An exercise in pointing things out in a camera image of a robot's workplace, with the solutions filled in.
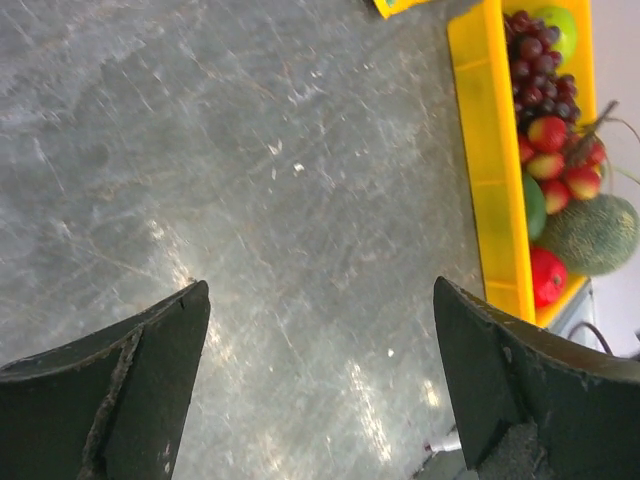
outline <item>metal part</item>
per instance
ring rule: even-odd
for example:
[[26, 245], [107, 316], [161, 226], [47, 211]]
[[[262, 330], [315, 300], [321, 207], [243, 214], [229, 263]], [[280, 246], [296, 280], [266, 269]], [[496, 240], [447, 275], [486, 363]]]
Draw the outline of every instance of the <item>metal part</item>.
[[207, 332], [199, 282], [0, 368], [0, 478], [171, 478]]
[[434, 308], [469, 469], [488, 480], [635, 476], [637, 362], [510, 317], [443, 278]]

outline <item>yellow plastic tray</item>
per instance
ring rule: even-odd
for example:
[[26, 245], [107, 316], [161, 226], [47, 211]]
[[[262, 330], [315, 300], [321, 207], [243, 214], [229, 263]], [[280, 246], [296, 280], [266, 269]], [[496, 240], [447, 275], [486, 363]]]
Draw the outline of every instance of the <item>yellow plastic tray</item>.
[[[379, 7], [386, 2], [378, 0]], [[591, 122], [597, 112], [589, 0], [484, 0], [448, 28], [487, 301], [539, 327], [551, 323], [586, 279], [570, 276], [559, 301], [535, 310], [502, 14], [549, 5], [568, 8], [576, 20], [578, 45], [560, 72], [575, 75], [582, 121]]]

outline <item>red apple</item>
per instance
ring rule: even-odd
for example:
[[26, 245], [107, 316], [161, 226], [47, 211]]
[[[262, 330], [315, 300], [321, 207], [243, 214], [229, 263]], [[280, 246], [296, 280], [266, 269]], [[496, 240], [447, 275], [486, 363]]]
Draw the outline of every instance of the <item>red apple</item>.
[[525, 168], [536, 180], [552, 180], [564, 170], [564, 157], [560, 153], [541, 153], [529, 160]]
[[591, 145], [591, 150], [589, 151], [589, 155], [587, 155], [587, 159], [585, 160], [585, 165], [590, 167], [594, 165], [600, 165], [607, 158], [607, 150], [604, 148], [604, 144], [599, 138], [596, 138], [593, 145]]
[[520, 153], [520, 163], [527, 163], [536, 154], [531, 142], [526, 135], [518, 135], [518, 150]]
[[602, 178], [591, 167], [568, 170], [564, 182], [576, 200], [591, 200], [600, 193]]
[[540, 117], [529, 126], [528, 138], [536, 150], [555, 153], [567, 141], [567, 125], [559, 117]]
[[544, 194], [547, 215], [553, 215], [564, 209], [569, 200], [571, 192], [567, 186], [558, 179], [540, 182], [540, 190]]

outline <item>cable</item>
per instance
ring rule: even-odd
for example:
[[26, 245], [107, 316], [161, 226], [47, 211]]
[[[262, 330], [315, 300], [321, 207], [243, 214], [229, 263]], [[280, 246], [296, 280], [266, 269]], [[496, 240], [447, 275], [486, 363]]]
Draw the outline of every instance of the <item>cable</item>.
[[589, 322], [580, 321], [576, 323], [574, 327], [571, 329], [571, 331], [569, 332], [569, 335], [567, 335], [567, 339], [571, 340], [575, 336], [576, 332], [581, 328], [586, 328], [588, 330], [591, 330], [591, 332], [593, 332], [593, 334], [598, 338], [598, 341], [600, 342], [600, 345], [602, 345], [602, 348], [604, 349], [604, 351], [607, 352], [609, 355], [613, 355], [613, 352], [611, 351], [611, 347], [605, 340], [604, 335], [602, 335], [600, 330], [598, 330], [595, 327], [595, 325], [592, 325]]

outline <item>white wall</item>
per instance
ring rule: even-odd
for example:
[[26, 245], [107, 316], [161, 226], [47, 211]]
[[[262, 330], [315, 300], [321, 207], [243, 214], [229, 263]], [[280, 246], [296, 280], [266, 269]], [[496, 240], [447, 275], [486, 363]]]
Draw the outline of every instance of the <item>white wall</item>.
[[[615, 116], [640, 132], [640, 2], [592, 0], [598, 104], [621, 105]], [[611, 161], [640, 177], [640, 143], [622, 125], [606, 125], [601, 137]], [[640, 186], [616, 175], [614, 193], [640, 211]], [[596, 324], [615, 354], [640, 350], [640, 253], [619, 271], [594, 279]]]

